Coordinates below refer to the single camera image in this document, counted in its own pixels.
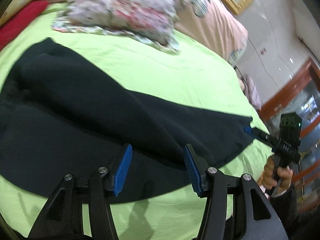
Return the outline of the person's right hand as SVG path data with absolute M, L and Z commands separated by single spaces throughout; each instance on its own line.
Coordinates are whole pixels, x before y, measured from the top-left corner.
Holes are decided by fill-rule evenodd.
M 264 166 L 264 171 L 258 180 L 258 185 L 263 186 L 266 190 L 271 190 L 273 187 L 276 187 L 278 182 L 275 180 L 275 176 L 273 175 L 274 172 L 274 156 L 272 155 L 267 159 L 267 162 Z M 282 181 L 278 187 L 276 196 L 284 194 L 290 188 L 293 171 L 289 167 L 278 167 L 277 175 L 282 179 Z

